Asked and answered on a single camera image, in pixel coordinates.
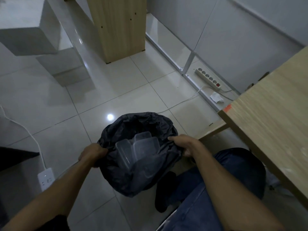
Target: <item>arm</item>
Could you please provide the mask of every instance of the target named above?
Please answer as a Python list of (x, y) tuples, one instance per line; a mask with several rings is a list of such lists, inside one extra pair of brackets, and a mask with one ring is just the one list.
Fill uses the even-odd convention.
[(231, 175), (198, 140), (180, 135), (169, 137), (194, 157), (206, 190), (225, 230), (283, 231), (274, 214), (240, 181)]
[(32, 231), (57, 215), (68, 216), (91, 167), (107, 151), (97, 143), (87, 146), (79, 162), (25, 206), (6, 224), (3, 231)]

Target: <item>jeans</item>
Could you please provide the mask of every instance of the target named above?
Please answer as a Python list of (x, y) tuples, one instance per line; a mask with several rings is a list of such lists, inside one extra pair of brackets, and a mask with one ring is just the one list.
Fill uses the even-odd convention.
[[(218, 152), (214, 157), (248, 190), (263, 198), (265, 168), (250, 151), (231, 148)], [(173, 191), (164, 199), (166, 205), (178, 201), (183, 202), (164, 226), (164, 231), (223, 230), (197, 167), (177, 176)]]

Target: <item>black shoe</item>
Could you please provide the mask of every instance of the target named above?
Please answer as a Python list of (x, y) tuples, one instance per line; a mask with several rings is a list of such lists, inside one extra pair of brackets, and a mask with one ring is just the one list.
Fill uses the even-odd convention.
[(156, 197), (155, 197), (155, 208), (160, 213), (163, 213), (167, 210), (165, 205), (165, 196), (168, 196), (172, 193), (176, 174), (174, 172), (167, 172), (165, 176), (157, 183)]

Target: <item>white paper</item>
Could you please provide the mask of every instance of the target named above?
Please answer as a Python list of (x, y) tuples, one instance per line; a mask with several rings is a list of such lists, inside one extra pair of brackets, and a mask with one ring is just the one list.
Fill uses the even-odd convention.
[(217, 92), (213, 92), (213, 94), (210, 97), (215, 103), (224, 102), (223, 98), (221, 98), (221, 96)]

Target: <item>plastic bag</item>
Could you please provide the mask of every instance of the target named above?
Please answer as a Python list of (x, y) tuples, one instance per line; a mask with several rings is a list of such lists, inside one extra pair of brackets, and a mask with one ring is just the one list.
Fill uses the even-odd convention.
[[(117, 163), (118, 152), (115, 144), (124, 139), (132, 139), (135, 134), (146, 131), (158, 138), (159, 152), (138, 160), (130, 171), (123, 170)], [(154, 186), (181, 159), (183, 148), (167, 139), (169, 136), (177, 135), (173, 122), (163, 115), (151, 112), (122, 115), (103, 130), (98, 144), (107, 148), (109, 153), (100, 159), (97, 165), (104, 178), (116, 191), (133, 197), (142, 190)]]

